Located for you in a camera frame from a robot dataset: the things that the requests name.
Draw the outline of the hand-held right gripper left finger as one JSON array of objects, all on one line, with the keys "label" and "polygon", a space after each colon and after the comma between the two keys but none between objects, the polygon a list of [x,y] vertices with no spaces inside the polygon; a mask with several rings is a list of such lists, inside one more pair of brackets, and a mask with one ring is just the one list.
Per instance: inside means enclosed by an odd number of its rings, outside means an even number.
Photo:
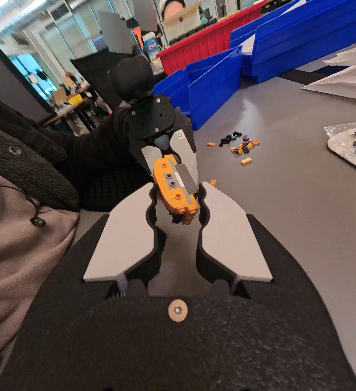
[{"label": "hand-held right gripper left finger", "polygon": [[157,186],[147,183],[111,210],[83,275],[85,282],[115,281],[120,292],[131,280],[148,286],[161,266],[156,203]]}]

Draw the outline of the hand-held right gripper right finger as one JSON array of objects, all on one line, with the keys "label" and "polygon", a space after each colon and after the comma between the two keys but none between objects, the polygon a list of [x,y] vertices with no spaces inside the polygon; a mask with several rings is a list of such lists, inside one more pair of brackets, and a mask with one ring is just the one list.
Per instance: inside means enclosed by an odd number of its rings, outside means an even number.
[{"label": "hand-held right gripper right finger", "polygon": [[199,274],[211,284],[226,281],[231,292],[243,281],[272,282],[272,273],[244,209],[208,182],[200,183],[198,201]]}]

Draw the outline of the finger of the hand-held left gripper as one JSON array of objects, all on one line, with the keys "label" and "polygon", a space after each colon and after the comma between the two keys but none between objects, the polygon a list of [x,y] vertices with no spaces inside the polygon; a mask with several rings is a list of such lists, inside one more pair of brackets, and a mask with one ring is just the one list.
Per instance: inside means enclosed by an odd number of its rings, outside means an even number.
[{"label": "finger of the hand-held left gripper", "polygon": [[180,184],[184,185],[187,193],[199,193],[196,153],[193,152],[183,130],[173,133],[170,139],[170,148],[180,161],[175,165]]},{"label": "finger of the hand-held left gripper", "polygon": [[153,177],[153,169],[154,164],[157,160],[163,159],[164,155],[162,154],[162,151],[152,145],[147,145],[141,149],[142,155],[145,159],[145,165],[144,168],[148,172],[149,176],[152,178],[153,182],[156,183],[154,177]]}]

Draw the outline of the orange lego car section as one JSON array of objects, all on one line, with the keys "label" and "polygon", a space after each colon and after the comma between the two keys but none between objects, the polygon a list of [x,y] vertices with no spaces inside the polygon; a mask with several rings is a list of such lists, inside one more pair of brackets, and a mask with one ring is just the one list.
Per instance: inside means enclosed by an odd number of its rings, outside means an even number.
[{"label": "orange lego car section", "polygon": [[155,160],[152,175],[172,222],[190,225],[199,210],[196,201],[199,191],[186,165],[167,154]]}]

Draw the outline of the person's left forearm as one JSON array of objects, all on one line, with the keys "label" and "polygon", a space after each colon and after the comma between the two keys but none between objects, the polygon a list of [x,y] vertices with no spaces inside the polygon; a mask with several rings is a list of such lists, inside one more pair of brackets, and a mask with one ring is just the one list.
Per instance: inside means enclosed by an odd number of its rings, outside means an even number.
[{"label": "person's left forearm", "polygon": [[91,133],[81,136],[53,132],[51,138],[67,157],[56,168],[79,195],[80,208],[109,212],[127,196],[152,182],[129,151],[129,108],[117,108]]}]

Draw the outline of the pile of small lego pieces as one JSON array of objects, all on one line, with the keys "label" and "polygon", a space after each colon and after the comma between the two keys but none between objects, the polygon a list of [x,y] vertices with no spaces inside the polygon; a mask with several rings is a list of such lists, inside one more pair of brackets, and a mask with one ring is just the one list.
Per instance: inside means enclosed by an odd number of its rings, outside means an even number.
[{"label": "pile of small lego pieces", "polygon": [[256,146],[259,146],[259,140],[251,140],[248,135],[234,131],[232,134],[228,134],[220,139],[218,147],[222,148],[225,145],[233,144],[230,147],[232,154],[249,154],[250,150]]}]

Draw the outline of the white wipes canister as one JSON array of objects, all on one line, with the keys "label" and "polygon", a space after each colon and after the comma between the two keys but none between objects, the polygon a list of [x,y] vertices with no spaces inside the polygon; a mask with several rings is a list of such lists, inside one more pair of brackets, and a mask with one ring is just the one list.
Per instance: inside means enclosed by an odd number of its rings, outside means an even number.
[{"label": "white wipes canister", "polygon": [[161,52],[155,33],[151,31],[142,34],[142,41],[150,61],[155,62],[158,59],[157,55]]}]

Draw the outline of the red plastic bin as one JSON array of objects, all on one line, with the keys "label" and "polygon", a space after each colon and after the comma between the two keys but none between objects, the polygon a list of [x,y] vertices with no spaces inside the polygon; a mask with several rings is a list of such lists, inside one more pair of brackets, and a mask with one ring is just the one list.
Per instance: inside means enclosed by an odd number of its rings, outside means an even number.
[{"label": "red plastic bin", "polygon": [[174,43],[157,55],[167,76],[184,70],[185,66],[229,49],[233,30],[261,16],[267,1],[256,1],[250,7],[225,17],[183,40]]}]

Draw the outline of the cardboard box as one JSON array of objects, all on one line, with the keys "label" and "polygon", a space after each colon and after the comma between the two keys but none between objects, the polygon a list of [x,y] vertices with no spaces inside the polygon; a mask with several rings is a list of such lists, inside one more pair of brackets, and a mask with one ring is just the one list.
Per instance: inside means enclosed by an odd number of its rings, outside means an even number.
[{"label": "cardboard box", "polygon": [[182,11],[164,19],[163,28],[169,40],[201,25],[199,5],[200,2],[196,1]]}]

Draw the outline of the person's beige hoodie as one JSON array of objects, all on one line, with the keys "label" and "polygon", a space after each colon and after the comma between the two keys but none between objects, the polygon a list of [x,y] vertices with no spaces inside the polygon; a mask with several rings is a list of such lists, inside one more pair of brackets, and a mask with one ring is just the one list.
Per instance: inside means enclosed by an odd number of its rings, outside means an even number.
[{"label": "person's beige hoodie", "polygon": [[74,237],[79,214],[33,204],[0,176],[0,351]]}]

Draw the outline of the person's black fleece jacket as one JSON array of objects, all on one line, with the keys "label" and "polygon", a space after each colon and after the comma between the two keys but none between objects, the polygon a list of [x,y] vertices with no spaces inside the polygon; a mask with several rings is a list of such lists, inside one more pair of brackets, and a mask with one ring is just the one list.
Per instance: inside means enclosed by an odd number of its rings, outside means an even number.
[{"label": "person's black fleece jacket", "polygon": [[0,176],[54,209],[78,212],[79,195],[58,170],[67,154],[38,123],[0,100]]}]

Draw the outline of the white paper sheets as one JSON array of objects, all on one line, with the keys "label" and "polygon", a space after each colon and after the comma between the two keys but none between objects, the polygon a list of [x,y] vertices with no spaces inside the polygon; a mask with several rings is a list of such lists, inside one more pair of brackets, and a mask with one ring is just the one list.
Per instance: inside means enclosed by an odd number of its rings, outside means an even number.
[{"label": "white paper sheets", "polygon": [[255,33],[251,35],[248,39],[246,39],[244,42],[241,44],[241,52],[242,53],[247,53],[247,54],[252,54],[253,52],[253,47],[254,47],[254,41],[255,41]]}]

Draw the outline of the white book stand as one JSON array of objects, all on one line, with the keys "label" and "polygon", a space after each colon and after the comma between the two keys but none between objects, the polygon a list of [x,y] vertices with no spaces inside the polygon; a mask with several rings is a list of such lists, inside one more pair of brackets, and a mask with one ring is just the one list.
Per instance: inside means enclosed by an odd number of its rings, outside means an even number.
[{"label": "white book stand", "polygon": [[356,128],[327,134],[328,149],[356,167]]}]

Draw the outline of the clear bag of dark pieces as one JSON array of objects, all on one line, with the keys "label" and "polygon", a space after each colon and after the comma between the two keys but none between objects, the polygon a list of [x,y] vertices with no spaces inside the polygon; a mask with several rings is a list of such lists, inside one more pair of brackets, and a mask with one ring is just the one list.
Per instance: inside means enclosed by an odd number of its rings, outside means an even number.
[{"label": "clear bag of dark pieces", "polygon": [[332,152],[344,158],[356,158],[356,122],[326,126],[324,131]]}]

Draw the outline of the torn white paper bag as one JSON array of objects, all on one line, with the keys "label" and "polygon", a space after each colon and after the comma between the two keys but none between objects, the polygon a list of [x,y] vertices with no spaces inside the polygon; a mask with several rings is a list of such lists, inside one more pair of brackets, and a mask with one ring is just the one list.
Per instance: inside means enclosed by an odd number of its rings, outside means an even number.
[{"label": "torn white paper bag", "polygon": [[323,62],[329,66],[356,66],[356,47],[340,52],[336,57]]},{"label": "torn white paper bag", "polygon": [[302,90],[356,99],[356,65],[304,86]]}]

